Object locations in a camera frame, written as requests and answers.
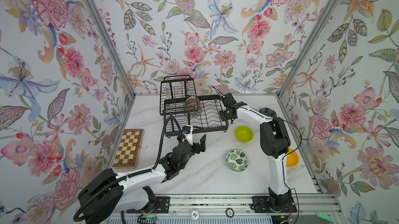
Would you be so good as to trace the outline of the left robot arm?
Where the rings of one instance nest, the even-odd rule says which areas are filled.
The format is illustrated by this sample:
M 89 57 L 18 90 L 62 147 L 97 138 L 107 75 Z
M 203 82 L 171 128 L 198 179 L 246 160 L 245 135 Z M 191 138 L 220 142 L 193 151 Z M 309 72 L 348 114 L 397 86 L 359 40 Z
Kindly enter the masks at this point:
M 199 143 L 183 141 L 172 152 L 159 159 L 156 167 L 130 173 L 106 169 L 93 179 L 78 195 L 80 208 L 74 222 L 99 224 L 111 214 L 130 209 L 148 213 L 155 207 L 156 196 L 151 185 L 172 180 L 185 168 L 191 156 L 205 152 L 206 136 Z

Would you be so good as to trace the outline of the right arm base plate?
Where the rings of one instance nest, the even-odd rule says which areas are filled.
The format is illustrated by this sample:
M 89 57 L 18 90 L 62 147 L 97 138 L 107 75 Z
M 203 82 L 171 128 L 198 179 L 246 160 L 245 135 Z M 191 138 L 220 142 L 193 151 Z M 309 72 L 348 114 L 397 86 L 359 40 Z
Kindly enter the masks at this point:
M 297 213 L 298 209 L 293 197 L 277 198 L 269 196 L 253 196 L 250 208 L 255 213 Z

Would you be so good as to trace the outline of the pink striped bowl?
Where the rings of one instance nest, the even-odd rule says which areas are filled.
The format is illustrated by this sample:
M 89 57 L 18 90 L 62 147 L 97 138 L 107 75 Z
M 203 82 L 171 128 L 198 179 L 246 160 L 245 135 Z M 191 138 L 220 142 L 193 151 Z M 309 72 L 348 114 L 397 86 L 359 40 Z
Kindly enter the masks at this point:
M 198 100 L 198 98 L 196 96 L 190 96 L 185 101 L 184 107 L 188 110 L 189 106 L 193 106 L 193 105 L 200 106 L 200 104 L 201 103 L 200 103 L 200 101 Z

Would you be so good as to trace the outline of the black white patterned bowl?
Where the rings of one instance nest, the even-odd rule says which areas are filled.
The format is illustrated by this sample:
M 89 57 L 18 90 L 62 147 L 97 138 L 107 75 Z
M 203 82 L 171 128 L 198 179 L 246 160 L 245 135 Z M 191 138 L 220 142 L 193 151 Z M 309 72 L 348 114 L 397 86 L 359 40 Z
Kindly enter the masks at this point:
M 188 114 L 190 118 L 197 118 L 202 114 L 202 108 L 198 105 L 189 106 Z

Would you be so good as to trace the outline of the black wire dish rack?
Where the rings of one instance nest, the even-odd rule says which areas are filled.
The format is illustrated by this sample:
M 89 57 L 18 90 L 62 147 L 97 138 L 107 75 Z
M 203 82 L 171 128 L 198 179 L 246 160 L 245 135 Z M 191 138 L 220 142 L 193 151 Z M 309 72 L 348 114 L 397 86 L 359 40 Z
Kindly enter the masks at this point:
M 161 81 L 160 115 L 174 117 L 165 129 L 165 136 L 170 138 L 179 135 L 178 125 L 193 126 L 195 134 L 209 132 L 226 132 L 228 122 L 222 121 L 219 111 L 222 101 L 219 95 L 198 96 L 194 79 L 189 75 L 166 76 Z

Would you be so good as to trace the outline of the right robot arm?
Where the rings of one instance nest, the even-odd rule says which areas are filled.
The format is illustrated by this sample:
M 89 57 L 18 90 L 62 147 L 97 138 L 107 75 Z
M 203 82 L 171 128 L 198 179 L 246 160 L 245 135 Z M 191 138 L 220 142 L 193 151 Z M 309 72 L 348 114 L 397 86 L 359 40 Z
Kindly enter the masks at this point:
M 287 182 L 287 157 L 290 154 L 291 140 L 286 128 L 286 121 L 279 118 L 271 108 L 261 108 L 259 111 L 249 107 L 244 102 L 237 102 L 233 95 L 227 93 L 221 96 L 225 110 L 219 115 L 222 120 L 240 119 L 258 127 L 260 131 L 260 147 L 268 156 L 271 184 L 269 186 L 269 208 L 274 212 L 283 210 L 293 200 L 292 188 Z

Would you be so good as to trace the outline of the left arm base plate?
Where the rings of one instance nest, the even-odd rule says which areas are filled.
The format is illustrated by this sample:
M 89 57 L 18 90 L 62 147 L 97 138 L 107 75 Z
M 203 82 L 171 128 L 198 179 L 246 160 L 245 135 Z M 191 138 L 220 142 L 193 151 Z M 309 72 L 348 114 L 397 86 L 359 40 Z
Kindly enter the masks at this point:
M 150 200 L 143 208 L 132 208 L 125 212 L 128 214 L 168 214 L 170 207 L 170 197 L 155 197 L 155 200 Z

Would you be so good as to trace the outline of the lime green bowl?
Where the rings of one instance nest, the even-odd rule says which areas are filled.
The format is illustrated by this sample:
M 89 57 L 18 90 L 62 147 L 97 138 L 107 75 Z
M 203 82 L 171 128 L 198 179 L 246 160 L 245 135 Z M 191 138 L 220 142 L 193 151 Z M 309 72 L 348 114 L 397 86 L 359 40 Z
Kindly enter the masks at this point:
M 248 143 L 254 138 L 254 133 L 251 128 L 247 126 L 239 126 L 235 129 L 235 137 L 241 143 Z

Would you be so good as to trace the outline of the green leaf pattern bowl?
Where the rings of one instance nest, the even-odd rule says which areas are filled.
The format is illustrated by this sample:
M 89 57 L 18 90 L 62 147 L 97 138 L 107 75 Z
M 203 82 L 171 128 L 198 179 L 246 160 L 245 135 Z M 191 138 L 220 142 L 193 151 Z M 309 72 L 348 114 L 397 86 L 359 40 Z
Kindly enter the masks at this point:
M 241 150 L 231 150 L 226 155 L 226 163 L 230 170 L 243 172 L 248 168 L 248 157 Z

